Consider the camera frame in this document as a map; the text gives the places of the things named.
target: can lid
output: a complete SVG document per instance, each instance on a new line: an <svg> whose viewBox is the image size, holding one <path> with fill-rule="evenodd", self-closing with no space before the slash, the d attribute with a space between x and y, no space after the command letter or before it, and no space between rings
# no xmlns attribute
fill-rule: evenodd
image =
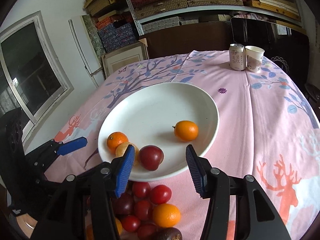
<svg viewBox="0 0 320 240"><path fill-rule="evenodd" d="M239 48L244 48L244 45L234 43L234 44L230 44L230 47L239 47Z"/></svg>

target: silver screw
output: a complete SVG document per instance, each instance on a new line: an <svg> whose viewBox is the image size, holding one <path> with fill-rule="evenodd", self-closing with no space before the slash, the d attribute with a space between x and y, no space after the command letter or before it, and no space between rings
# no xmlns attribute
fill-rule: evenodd
<svg viewBox="0 0 320 240"><path fill-rule="evenodd" d="M67 181L73 181L75 179L76 176L70 174L67 176Z"/></svg>
<svg viewBox="0 0 320 240"><path fill-rule="evenodd" d="M214 174L214 175L217 175L217 174L220 173L220 170L219 170L218 168L212 168L212 169L210 170L210 172L211 172L212 174Z"/></svg>
<svg viewBox="0 0 320 240"><path fill-rule="evenodd" d="M102 174L108 174L110 172L109 168L102 168L100 171Z"/></svg>
<svg viewBox="0 0 320 240"><path fill-rule="evenodd" d="M251 176L251 175L245 176L245 179L246 179L247 181L249 181L249 182L253 182L253 181L254 181L254 177Z"/></svg>

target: picture frame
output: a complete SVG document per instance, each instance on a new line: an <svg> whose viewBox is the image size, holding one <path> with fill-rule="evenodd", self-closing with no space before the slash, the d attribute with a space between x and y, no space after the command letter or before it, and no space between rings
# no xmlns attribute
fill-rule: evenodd
<svg viewBox="0 0 320 240"><path fill-rule="evenodd" d="M106 77L126 65L149 59L147 47L146 39L141 39L102 55L101 59Z"/></svg>

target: cup rim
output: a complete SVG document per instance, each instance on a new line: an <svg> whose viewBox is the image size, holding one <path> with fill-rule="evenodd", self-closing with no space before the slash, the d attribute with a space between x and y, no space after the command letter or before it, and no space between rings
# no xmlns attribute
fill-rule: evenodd
<svg viewBox="0 0 320 240"><path fill-rule="evenodd" d="M256 46L245 46L245 49L254 51L254 52L258 52L258 53L264 53L264 49L256 47Z"/></svg>

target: pink tablecloth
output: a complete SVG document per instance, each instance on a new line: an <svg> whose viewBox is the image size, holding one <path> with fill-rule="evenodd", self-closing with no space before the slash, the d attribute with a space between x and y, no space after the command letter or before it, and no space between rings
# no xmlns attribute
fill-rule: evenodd
<svg viewBox="0 0 320 240"><path fill-rule="evenodd" d="M60 156L47 170L49 180L63 181L101 162L97 138L103 120L122 99L161 82L185 82L208 92L220 113L217 138L205 155L226 174L253 174L279 211L293 240L308 229L320 210L320 131L309 103L273 62L264 58L262 71L233 71L228 51L146 60L113 73L80 107L55 137L70 141L84 136L88 145ZM194 190L189 171L151 183L172 189L170 203L182 219L176 226L183 239L200 239L209 200ZM228 239L234 232L232 202Z"/></svg>

